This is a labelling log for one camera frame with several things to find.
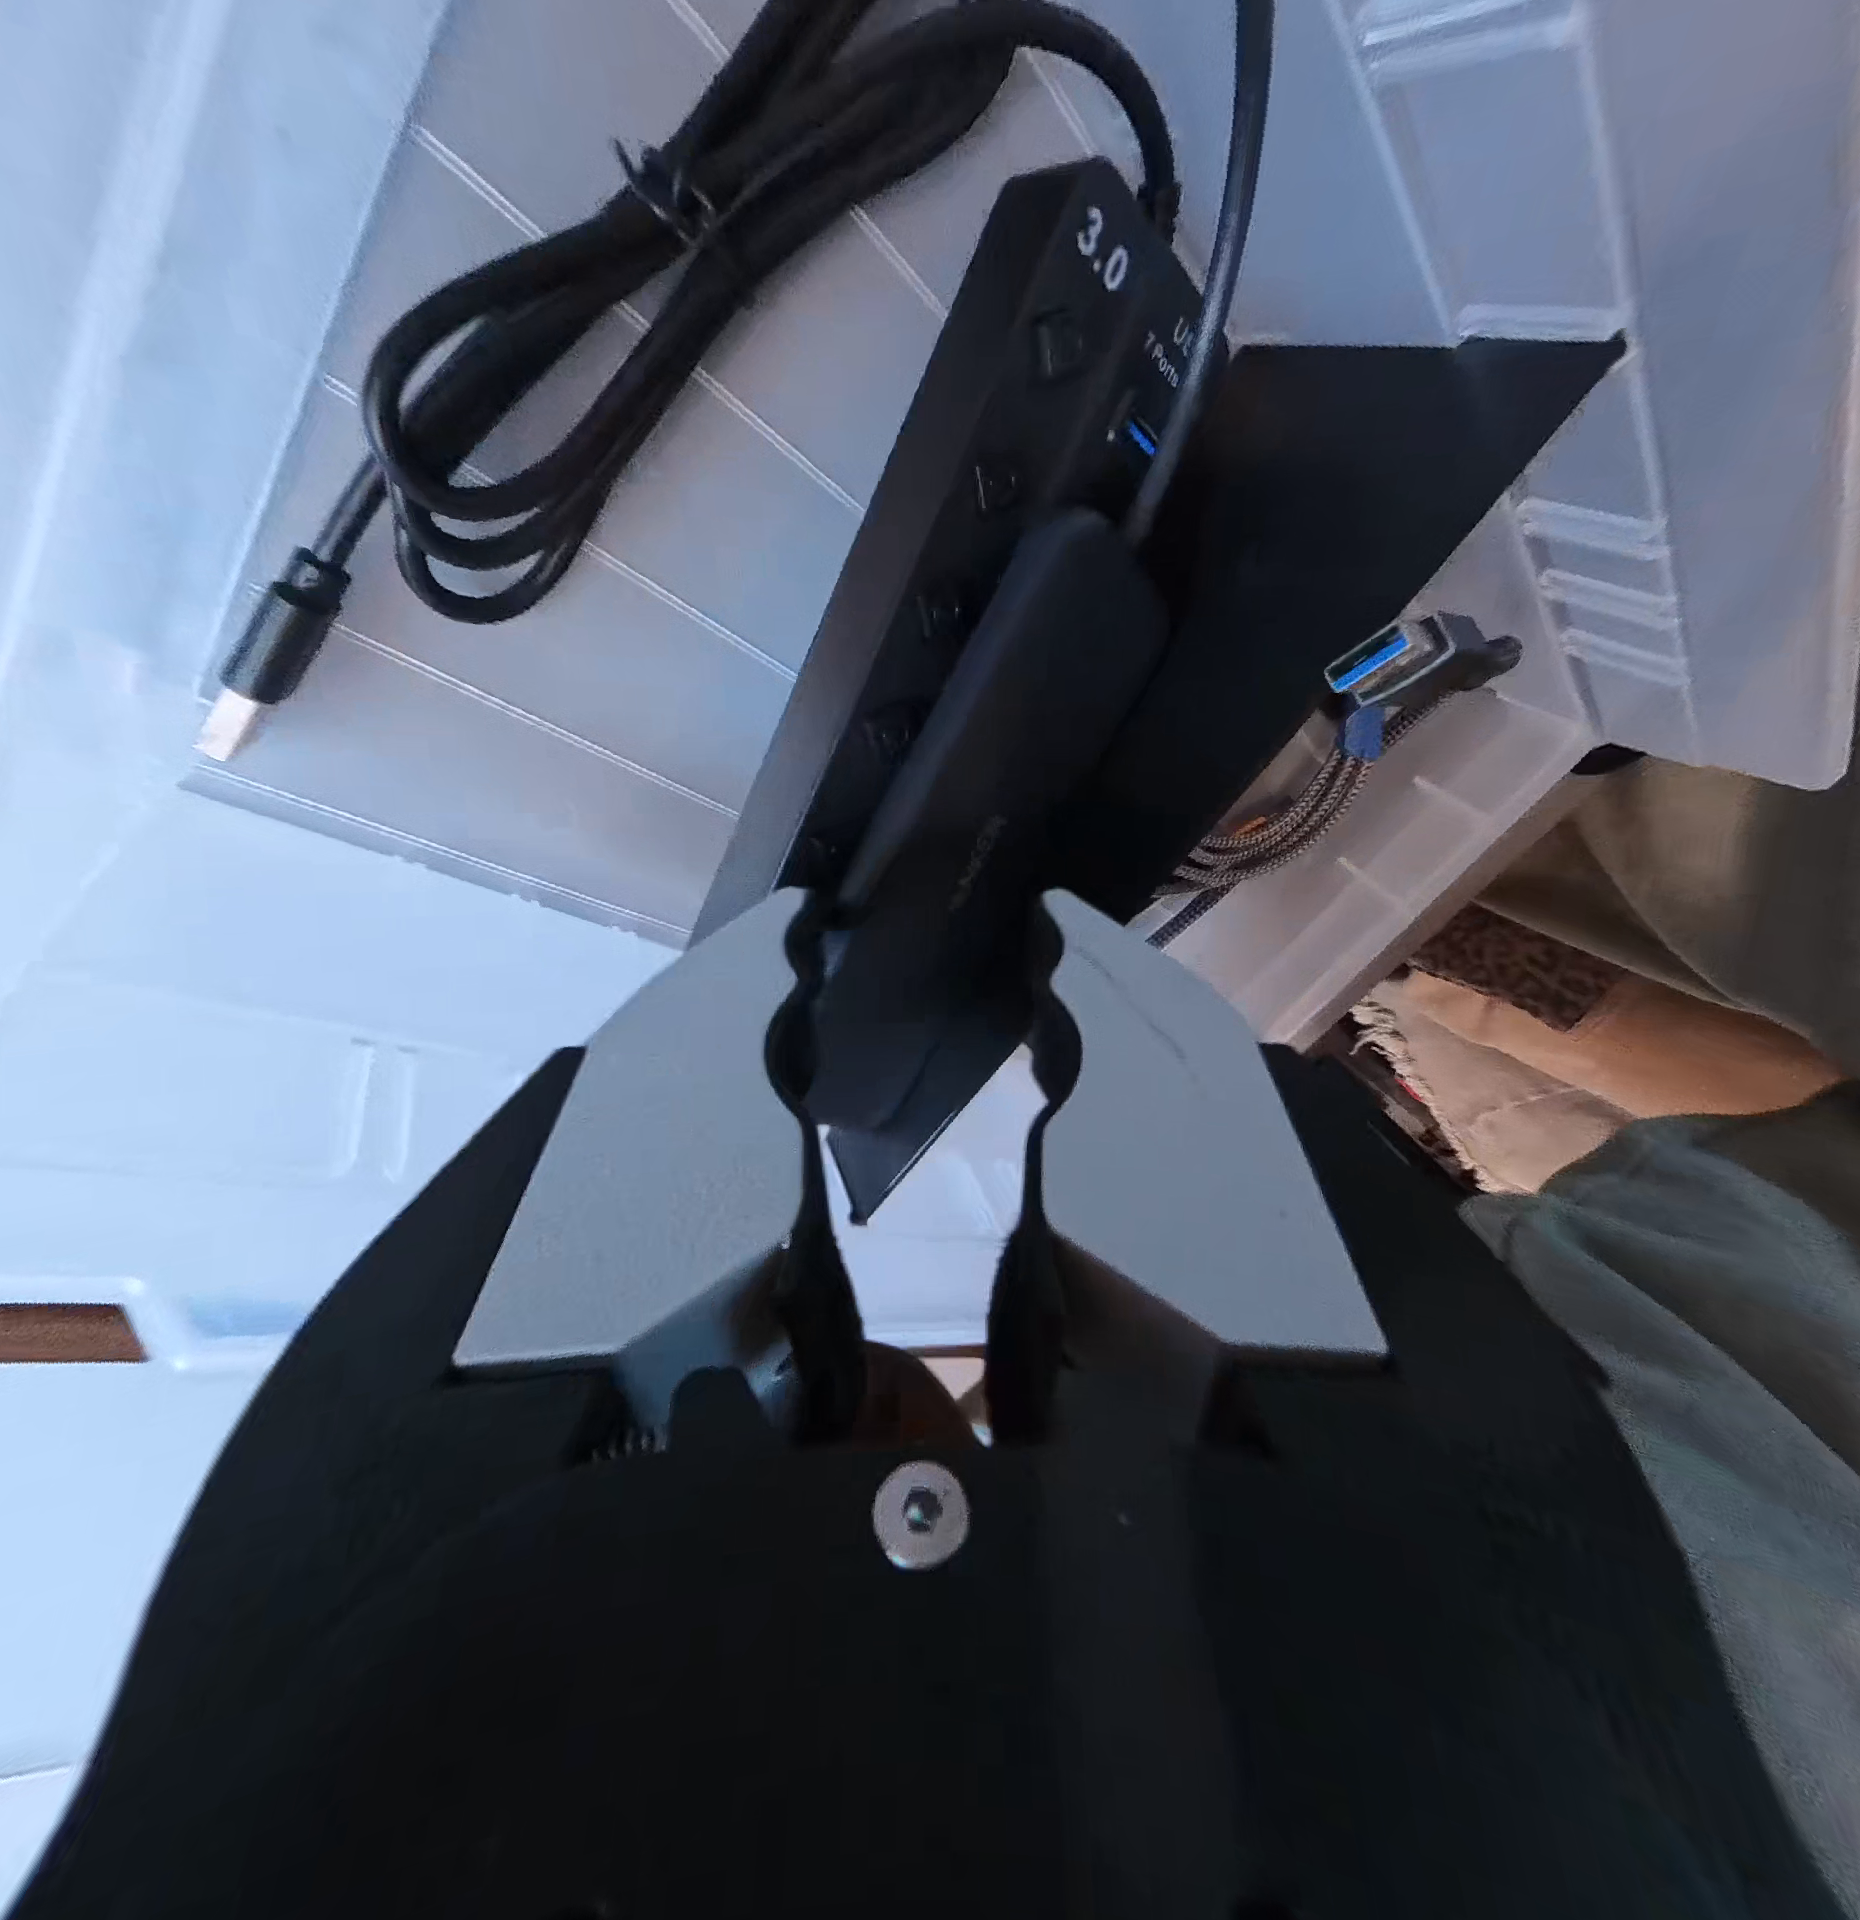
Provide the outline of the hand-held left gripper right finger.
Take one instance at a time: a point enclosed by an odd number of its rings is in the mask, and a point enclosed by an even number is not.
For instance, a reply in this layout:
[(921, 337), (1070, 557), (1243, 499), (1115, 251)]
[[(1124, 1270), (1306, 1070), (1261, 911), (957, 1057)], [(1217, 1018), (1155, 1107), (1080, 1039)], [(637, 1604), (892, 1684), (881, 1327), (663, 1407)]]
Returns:
[(1387, 1379), (1389, 1344), (1262, 1043), (1074, 892), (1025, 944), (1042, 1096), (989, 1311), (997, 1438), (1061, 1438), (1110, 1396), (1226, 1438), (1257, 1370)]

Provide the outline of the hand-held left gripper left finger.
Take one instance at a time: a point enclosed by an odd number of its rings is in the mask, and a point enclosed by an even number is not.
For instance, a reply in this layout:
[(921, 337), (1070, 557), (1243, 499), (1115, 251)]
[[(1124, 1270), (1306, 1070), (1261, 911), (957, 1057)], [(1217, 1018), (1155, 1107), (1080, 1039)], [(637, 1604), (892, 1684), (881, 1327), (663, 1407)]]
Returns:
[(739, 1368), (794, 1436), (836, 1441), (867, 1387), (822, 1140), (788, 1091), (808, 1041), (810, 899), (774, 892), (684, 949), (588, 1043), (455, 1348), (481, 1379), (602, 1368), (628, 1422)]

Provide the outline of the clear plastic bin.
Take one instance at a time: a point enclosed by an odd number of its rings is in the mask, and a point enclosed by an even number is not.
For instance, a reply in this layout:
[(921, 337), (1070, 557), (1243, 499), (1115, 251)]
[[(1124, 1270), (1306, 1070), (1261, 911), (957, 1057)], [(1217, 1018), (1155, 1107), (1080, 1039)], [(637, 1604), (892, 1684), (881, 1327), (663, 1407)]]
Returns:
[[(751, 3), (0, 3), (0, 1308), (261, 1370), (680, 944), (999, 185), (1027, 53), (716, 348), (578, 571), (455, 632), (378, 523), (309, 679), (221, 649), (361, 452), (373, 337), (574, 223)], [(1242, 341), (1630, 337), (1425, 594), (1524, 639), (1181, 954), (1304, 1036), (1599, 736), (1819, 786), (1860, 622), (1860, 3), (1282, 3)]]

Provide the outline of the black usb hub with switches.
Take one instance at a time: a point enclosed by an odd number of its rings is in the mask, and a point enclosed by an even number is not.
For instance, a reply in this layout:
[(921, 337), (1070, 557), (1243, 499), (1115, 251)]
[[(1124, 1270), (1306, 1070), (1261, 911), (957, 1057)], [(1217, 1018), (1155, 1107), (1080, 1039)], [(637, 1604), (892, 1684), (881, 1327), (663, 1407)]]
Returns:
[(782, 887), (843, 881), (1018, 537), (1120, 521), (1153, 466), (1202, 294), (1106, 157), (992, 202), (692, 940)]

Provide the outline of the black seven-port USB hub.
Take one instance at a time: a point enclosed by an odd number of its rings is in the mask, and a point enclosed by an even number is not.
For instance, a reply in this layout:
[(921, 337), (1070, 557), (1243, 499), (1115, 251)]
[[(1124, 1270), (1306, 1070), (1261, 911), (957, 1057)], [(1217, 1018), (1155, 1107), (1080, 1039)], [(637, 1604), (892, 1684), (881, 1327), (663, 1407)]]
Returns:
[[(1616, 334), (1235, 355), (1136, 556), (1167, 646), (1058, 816), (1039, 895), (1067, 888), (1119, 921), (1171, 906), (1165, 946), (1337, 828), (1377, 764), (1337, 746), (1351, 708), (1389, 712), (1387, 753), (1509, 674), (1517, 635), (1410, 604), (1623, 351)], [(1023, 949), (893, 1121), (827, 1124), (859, 1223), (1023, 1043)]]

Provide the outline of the person's left hand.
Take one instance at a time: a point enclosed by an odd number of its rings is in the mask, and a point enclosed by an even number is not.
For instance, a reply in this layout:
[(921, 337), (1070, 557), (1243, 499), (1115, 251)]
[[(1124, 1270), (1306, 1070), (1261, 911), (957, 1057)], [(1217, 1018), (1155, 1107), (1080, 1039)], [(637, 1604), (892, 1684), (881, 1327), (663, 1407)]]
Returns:
[(859, 1450), (976, 1450), (964, 1407), (921, 1356), (864, 1344), (866, 1389), (848, 1441)]

